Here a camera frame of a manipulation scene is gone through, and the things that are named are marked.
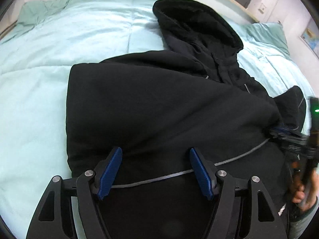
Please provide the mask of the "person's right hand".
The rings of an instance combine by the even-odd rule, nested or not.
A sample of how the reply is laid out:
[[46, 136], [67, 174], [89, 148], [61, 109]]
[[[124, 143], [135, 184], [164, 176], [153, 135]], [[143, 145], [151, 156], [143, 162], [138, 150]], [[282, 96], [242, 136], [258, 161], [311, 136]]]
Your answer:
[[317, 201], [318, 173], [316, 169], [312, 170], [308, 182], [310, 183], [310, 188], [308, 194], [306, 195], [305, 185], [301, 181], [299, 171], [294, 172], [291, 185], [292, 202], [298, 204], [302, 214], [311, 209]]

